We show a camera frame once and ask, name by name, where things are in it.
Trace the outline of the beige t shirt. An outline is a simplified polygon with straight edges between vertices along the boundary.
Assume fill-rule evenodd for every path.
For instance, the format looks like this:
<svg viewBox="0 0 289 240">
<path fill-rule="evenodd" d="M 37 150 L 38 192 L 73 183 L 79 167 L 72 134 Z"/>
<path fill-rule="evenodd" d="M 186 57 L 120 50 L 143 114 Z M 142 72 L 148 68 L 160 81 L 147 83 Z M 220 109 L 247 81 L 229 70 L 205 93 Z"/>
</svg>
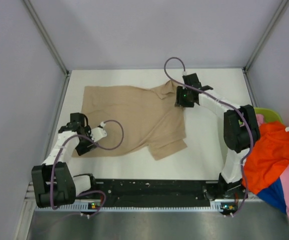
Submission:
<svg viewBox="0 0 289 240">
<path fill-rule="evenodd" d="M 184 109 L 175 106 L 172 81 L 146 89 L 134 86 L 86 86 L 81 113 L 91 128 L 105 122 L 101 148 L 84 158 L 119 157 L 144 147 L 157 161 L 187 148 Z"/>
</svg>

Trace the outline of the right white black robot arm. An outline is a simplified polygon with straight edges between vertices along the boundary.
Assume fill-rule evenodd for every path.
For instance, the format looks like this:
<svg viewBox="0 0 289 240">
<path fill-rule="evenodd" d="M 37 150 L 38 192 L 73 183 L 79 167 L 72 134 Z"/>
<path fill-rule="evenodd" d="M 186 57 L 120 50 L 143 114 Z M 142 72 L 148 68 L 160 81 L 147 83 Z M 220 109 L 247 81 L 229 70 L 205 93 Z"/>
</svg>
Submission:
<svg viewBox="0 0 289 240">
<path fill-rule="evenodd" d="M 254 107 L 234 104 L 203 86 L 195 73 L 183 75 L 184 86 L 176 88 L 176 107 L 204 107 L 223 121 L 223 139 L 228 148 L 224 167 L 219 174 L 217 196 L 231 197 L 242 184 L 242 170 L 246 155 L 260 139 Z"/>
</svg>

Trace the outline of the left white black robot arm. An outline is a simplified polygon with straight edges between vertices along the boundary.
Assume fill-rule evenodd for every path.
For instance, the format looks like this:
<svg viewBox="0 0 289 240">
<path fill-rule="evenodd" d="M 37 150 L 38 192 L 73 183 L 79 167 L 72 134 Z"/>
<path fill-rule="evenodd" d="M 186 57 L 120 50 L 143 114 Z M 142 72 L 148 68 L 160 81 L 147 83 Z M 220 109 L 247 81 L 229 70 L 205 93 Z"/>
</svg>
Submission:
<svg viewBox="0 0 289 240">
<path fill-rule="evenodd" d="M 82 113 L 70 114 L 70 121 L 59 129 L 48 157 L 31 170 L 34 196 L 39 208 L 56 209 L 74 203 L 80 194 L 89 199 L 97 195 L 98 186 L 93 175 L 73 175 L 68 166 L 73 153 L 82 156 L 96 148 L 88 140 L 91 133 L 88 118 Z"/>
</svg>

